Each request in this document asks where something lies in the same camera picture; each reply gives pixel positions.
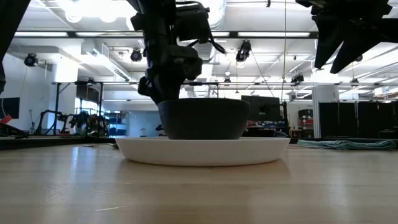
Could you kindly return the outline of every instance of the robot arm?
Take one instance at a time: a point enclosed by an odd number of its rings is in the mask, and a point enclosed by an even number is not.
[[[202,59],[192,48],[196,43],[215,43],[207,21],[209,9],[200,2],[175,0],[127,0],[138,12],[131,18],[135,30],[144,34],[146,75],[140,79],[138,92],[158,104],[178,99],[181,84],[201,74]],[[179,41],[196,40],[188,46]]]

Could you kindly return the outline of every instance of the wire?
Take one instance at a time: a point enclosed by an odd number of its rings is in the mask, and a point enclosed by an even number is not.
[[[6,112],[4,111],[3,103],[4,103],[4,98],[1,99],[1,110],[2,110],[2,114],[4,116],[3,118],[5,118],[6,117]]]
[[[27,66],[26,66],[26,69],[25,69],[24,81],[22,82],[22,88],[21,88],[21,93],[19,94],[19,98],[21,98],[21,97],[22,97],[22,93],[24,92],[24,87],[25,87],[26,75],[27,75]]]
[[[253,54],[254,61],[256,62],[257,68],[259,69],[259,71],[261,73],[261,76],[262,76],[262,78],[264,79],[264,82],[267,85],[268,90],[271,92],[272,97],[275,97],[273,92],[272,92],[272,90],[271,90],[271,88],[269,88],[268,82],[267,82],[266,78],[264,77],[264,74],[261,71],[260,65],[257,63],[257,59],[256,59],[256,56],[254,55],[253,51],[251,51],[251,54]]]
[[[285,83],[285,72],[286,72],[286,30],[287,30],[287,22],[286,22],[286,9],[287,9],[287,0],[285,0],[285,46],[284,46],[284,72],[282,74],[282,91],[280,94],[280,100],[284,97],[284,83]]]

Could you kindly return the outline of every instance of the white plate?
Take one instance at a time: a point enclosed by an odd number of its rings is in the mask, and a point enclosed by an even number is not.
[[[120,138],[116,142],[124,157],[137,162],[170,166],[239,166],[279,159],[285,153],[290,139]]]

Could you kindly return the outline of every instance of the white pillar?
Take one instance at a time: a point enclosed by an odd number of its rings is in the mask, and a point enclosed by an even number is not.
[[[321,137],[319,102],[337,102],[339,100],[338,86],[315,86],[312,88],[313,132],[316,138]]]

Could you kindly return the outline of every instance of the teal cloth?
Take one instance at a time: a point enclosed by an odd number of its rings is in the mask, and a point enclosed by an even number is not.
[[[328,149],[339,149],[339,150],[393,150],[396,149],[396,144],[392,140],[379,141],[376,143],[358,143],[350,141],[306,141],[298,140],[299,146],[310,146],[310,147],[324,147]]]

